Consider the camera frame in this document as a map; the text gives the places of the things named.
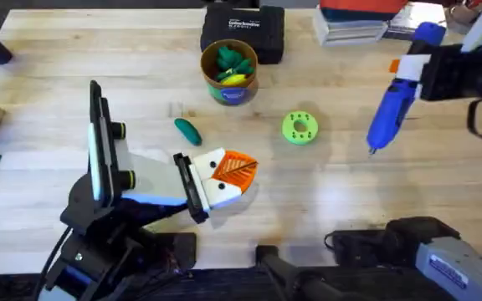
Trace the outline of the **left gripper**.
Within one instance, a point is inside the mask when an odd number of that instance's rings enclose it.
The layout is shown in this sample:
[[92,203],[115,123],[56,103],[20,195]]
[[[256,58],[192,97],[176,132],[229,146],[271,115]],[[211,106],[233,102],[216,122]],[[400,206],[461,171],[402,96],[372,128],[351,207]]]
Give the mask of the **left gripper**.
[[124,141],[115,143],[119,167],[135,173],[135,187],[124,191],[123,207],[141,224],[188,211],[197,224],[209,218],[202,185],[211,209],[237,201],[252,185],[258,162],[235,150],[217,148],[193,161],[182,153],[172,163],[133,154]]

